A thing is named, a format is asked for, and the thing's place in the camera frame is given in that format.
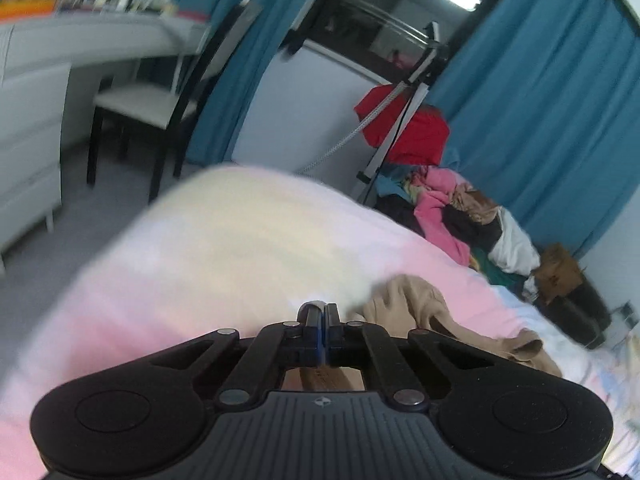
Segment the brown paper bag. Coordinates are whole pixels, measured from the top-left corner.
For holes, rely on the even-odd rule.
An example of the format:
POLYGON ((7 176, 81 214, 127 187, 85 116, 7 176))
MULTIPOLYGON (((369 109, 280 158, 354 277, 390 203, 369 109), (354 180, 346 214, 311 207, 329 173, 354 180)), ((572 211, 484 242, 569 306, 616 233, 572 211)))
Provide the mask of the brown paper bag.
POLYGON ((578 262, 561 244, 548 246, 541 254, 540 266, 534 271, 539 295, 546 304, 565 297, 584 282, 578 262))

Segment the red garment on tripod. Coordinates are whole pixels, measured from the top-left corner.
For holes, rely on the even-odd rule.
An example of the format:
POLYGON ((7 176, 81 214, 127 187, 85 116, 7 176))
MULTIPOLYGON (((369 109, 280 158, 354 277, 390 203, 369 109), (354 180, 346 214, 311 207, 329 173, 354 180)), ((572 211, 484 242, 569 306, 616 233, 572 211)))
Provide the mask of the red garment on tripod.
MULTIPOLYGON (((391 84, 371 89, 354 107, 360 122, 369 115, 393 90, 391 84)), ((407 102, 405 93, 388 104, 373 122, 364 127, 364 140, 371 148, 379 148, 386 136, 394 130, 394 123, 407 102)), ((412 166, 439 165, 450 130, 440 111, 429 105, 421 105, 413 114, 405 130, 390 149, 387 161, 392 164, 412 166)))

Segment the black garment in pile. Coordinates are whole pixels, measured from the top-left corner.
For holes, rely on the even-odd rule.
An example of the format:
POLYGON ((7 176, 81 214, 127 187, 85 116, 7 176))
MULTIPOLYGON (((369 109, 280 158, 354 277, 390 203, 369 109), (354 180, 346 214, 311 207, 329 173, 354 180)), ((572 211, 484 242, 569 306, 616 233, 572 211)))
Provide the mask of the black garment in pile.
MULTIPOLYGON (((378 212, 385 214, 386 217, 425 240, 420 224, 414 216, 414 207, 408 200, 396 194, 379 197, 374 205, 378 212)), ((470 249, 480 248, 484 252, 491 252, 502 233, 498 218, 488 224, 481 224, 451 205, 445 207, 442 221, 448 231, 458 240, 467 244, 470 249)))

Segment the black and white chair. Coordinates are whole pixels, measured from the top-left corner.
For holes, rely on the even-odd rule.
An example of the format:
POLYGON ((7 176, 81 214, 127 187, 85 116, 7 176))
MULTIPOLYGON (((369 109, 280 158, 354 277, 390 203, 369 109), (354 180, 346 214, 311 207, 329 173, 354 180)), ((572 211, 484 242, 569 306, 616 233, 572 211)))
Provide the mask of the black and white chair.
POLYGON ((206 102, 261 13, 262 6, 256 0, 242 0, 234 6, 206 40, 203 50, 194 58, 181 89, 176 92, 147 82, 105 88, 98 92, 93 100, 87 184, 96 185, 103 123, 107 119, 119 126, 122 132, 119 158, 125 158, 128 154, 130 134, 134 131, 152 134, 156 141, 149 187, 150 202, 154 202, 160 194, 169 154, 175 155, 172 176, 179 179, 186 161, 186 150, 206 102))

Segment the silver tripod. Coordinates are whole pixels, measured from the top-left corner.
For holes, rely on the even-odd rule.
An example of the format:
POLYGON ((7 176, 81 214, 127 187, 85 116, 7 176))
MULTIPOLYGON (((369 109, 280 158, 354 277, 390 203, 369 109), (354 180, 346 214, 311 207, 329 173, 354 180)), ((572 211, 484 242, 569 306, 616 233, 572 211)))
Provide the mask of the silver tripod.
POLYGON ((386 161, 387 155, 396 144, 409 125, 410 120, 423 104, 431 84, 435 81, 436 76, 445 67, 448 61, 448 47, 444 46, 440 41, 440 27, 436 21, 431 21, 426 26, 427 36, 424 52, 419 61, 413 66, 408 76, 396 84, 388 96, 382 99, 378 105, 370 111, 362 122, 352 130, 341 141, 338 141, 333 148, 325 152, 307 166, 297 169, 296 174, 300 176, 308 176, 311 170, 317 168, 327 159, 335 155, 339 150, 356 138, 358 134, 363 133, 364 128, 370 126, 378 116, 385 112, 393 102, 400 96, 406 97, 405 105, 402 107, 398 117, 393 125, 388 128, 383 136, 381 145, 376 149, 370 158, 367 166, 363 170, 359 170, 356 174, 355 184, 349 192, 349 196, 356 200, 357 203, 364 204, 367 201, 368 194, 374 187, 374 182, 380 173, 380 169, 386 161))

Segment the white desk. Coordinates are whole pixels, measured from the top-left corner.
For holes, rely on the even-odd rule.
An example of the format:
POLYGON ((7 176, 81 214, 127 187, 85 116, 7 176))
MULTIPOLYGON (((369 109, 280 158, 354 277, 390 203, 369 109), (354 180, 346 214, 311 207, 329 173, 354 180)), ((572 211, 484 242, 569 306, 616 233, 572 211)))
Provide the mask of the white desk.
POLYGON ((64 12, 1 26, 1 246, 62 204, 61 139, 77 67, 197 54, 208 28, 178 16, 64 12))

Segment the dark window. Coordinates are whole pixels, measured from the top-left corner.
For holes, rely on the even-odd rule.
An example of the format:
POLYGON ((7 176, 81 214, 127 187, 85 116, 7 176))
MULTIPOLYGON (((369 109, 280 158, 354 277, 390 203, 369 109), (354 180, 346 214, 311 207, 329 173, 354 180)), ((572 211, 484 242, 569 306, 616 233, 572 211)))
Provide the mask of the dark window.
POLYGON ((314 0, 283 47, 293 55, 318 44, 396 82, 433 39, 455 55, 498 1, 314 0))

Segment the blue curtain beside sofa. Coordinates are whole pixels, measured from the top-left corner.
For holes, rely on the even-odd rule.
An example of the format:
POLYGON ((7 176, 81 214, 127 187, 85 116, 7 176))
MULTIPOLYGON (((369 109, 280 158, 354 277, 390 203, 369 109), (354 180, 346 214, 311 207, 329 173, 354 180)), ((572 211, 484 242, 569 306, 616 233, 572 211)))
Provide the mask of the blue curtain beside sofa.
POLYGON ((445 162, 582 255, 639 184, 639 31, 618 0, 500 0, 428 100, 445 162))

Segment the tan garment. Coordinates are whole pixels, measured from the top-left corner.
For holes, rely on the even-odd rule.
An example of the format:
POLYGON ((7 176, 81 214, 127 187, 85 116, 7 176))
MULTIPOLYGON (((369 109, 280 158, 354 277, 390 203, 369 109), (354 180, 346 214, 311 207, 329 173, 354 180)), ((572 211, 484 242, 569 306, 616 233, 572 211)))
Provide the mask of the tan garment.
POLYGON ((417 276, 397 275, 373 289, 364 304, 338 313, 344 322, 376 324, 393 337, 429 330, 516 364, 555 377, 563 375, 541 336, 499 300, 492 300, 488 307, 470 304, 456 313, 436 286, 417 276))

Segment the black sofa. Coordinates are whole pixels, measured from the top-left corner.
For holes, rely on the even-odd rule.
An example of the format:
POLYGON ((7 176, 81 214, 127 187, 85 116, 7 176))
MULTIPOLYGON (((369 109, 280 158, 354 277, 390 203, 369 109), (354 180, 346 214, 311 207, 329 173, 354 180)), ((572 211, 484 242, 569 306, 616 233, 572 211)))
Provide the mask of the black sofa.
POLYGON ((597 289, 586 278, 566 296, 550 302, 539 297, 534 306, 564 335, 583 347, 593 350, 605 343, 604 331, 612 323, 612 316, 597 289))

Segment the pastel rainbow bed cover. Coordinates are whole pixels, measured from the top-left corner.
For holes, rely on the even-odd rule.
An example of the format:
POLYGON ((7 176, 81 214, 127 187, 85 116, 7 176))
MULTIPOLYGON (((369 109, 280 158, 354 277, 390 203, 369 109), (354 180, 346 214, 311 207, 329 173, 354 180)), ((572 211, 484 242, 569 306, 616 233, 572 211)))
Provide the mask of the pastel rainbow bed cover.
POLYGON ((2 477, 46 472, 29 417, 56 386, 217 328, 255 335, 312 300, 356 318, 378 286, 405 274, 436 287, 475 333, 537 333, 562 375, 611 410, 605 465, 638 476, 639 386, 619 356, 579 347, 530 304, 332 188, 221 166, 165 194, 50 300, 1 388, 2 477))

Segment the pink garment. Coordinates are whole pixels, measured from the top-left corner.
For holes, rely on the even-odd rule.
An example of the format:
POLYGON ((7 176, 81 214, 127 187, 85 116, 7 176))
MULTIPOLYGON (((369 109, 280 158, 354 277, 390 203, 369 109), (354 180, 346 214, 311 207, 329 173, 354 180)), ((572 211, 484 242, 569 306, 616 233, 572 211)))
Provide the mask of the pink garment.
POLYGON ((471 249, 454 237, 442 221, 442 213, 450 204, 457 184, 456 175, 449 169, 429 166, 416 170, 411 177, 411 185, 418 188, 414 216, 428 242, 442 250, 454 262, 468 266, 471 249))

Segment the white garment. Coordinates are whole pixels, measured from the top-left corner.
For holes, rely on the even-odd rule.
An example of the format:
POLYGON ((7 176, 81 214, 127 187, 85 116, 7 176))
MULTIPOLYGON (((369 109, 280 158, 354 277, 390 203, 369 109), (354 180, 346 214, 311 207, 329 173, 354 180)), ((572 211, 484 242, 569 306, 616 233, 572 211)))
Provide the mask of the white garment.
POLYGON ((500 206, 497 217, 502 233, 488 259, 504 273, 529 276, 540 266, 538 250, 510 211, 500 206))

